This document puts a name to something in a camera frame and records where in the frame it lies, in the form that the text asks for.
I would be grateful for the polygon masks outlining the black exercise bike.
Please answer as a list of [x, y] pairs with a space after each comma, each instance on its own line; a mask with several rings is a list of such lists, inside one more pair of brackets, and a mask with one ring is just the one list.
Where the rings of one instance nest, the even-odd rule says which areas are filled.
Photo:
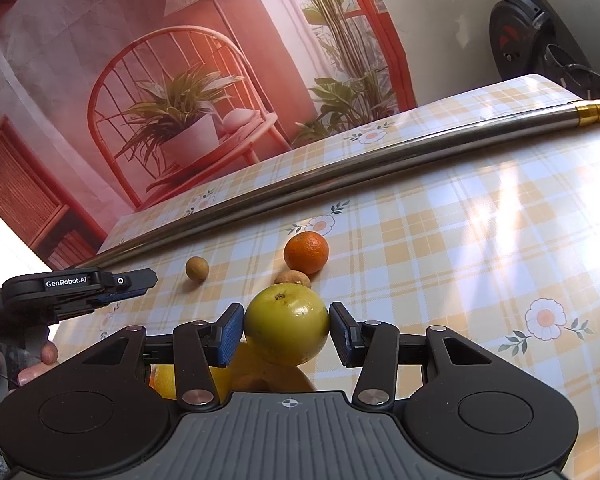
[[498, 0], [489, 38], [502, 79], [538, 74], [583, 99], [600, 99], [600, 73], [547, 0]]

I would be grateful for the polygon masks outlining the green apple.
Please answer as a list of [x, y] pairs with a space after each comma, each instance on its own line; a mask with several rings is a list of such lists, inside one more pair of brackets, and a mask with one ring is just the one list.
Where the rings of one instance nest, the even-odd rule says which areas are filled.
[[323, 349], [329, 332], [327, 308], [312, 289], [294, 283], [274, 284], [248, 304], [244, 333], [249, 347], [280, 366], [299, 366]]

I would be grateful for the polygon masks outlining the lemon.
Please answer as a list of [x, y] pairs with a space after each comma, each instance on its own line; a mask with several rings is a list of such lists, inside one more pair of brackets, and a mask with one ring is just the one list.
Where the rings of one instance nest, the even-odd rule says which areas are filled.
[[151, 364], [149, 385], [163, 399], [176, 399], [175, 372], [173, 364]]

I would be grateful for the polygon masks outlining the telescopic metal pole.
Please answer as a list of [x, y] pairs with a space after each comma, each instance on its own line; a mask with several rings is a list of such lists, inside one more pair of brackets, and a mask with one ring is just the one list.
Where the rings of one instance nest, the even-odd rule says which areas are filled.
[[186, 237], [264, 214], [312, 196], [320, 196], [389, 174], [436, 162], [449, 156], [490, 148], [562, 129], [584, 128], [600, 122], [600, 99], [580, 100], [490, 118], [419, 136], [413, 140], [355, 155], [323, 168], [313, 169], [283, 181], [257, 188], [209, 208], [194, 212], [167, 226], [149, 231], [134, 240], [106, 250], [78, 265], [112, 266], [169, 246]]

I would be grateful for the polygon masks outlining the back middle tangerine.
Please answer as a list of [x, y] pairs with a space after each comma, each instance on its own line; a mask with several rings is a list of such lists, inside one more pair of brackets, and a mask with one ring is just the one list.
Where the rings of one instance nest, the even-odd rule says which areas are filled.
[[320, 272], [329, 257], [327, 240], [321, 234], [301, 232], [288, 240], [284, 248], [284, 260], [290, 270], [306, 275]]

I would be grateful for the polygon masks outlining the brown longan fruit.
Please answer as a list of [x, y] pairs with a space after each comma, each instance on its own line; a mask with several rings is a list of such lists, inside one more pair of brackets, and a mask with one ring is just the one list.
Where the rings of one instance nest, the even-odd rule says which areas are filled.
[[274, 284], [298, 284], [306, 288], [312, 287], [310, 278], [301, 271], [285, 270], [276, 275]]

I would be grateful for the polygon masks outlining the large yellow grapefruit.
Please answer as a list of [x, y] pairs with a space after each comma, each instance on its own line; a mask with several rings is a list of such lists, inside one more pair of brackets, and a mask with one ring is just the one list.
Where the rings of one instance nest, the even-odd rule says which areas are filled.
[[235, 392], [312, 392], [314, 385], [294, 366], [280, 366], [262, 360], [246, 342], [238, 344], [227, 367], [210, 372], [224, 403]]

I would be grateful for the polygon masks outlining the printed room backdrop cloth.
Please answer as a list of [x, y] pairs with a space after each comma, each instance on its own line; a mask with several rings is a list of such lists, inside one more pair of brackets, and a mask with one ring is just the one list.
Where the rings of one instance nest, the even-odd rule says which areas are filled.
[[0, 218], [66, 268], [126, 214], [414, 104], [382, 0], [0, 0]]

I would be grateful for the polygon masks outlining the plaid floral tablecloth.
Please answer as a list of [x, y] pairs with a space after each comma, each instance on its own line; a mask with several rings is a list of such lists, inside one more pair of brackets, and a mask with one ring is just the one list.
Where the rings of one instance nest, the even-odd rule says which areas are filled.
[[[283, 270], [291, 235], [328, 241], [312, 285], [361, 320], [445, 325], [559, 390], [579, 437], [565, 468], [600, 479], [600, 124], [434, 162], [312, 196], [140, 259], [146, 296], [61, 326], [70, 358], [123, 326], [162, 334], [248, 302]], [[190, 257], [210, 266], [202, 283]]]

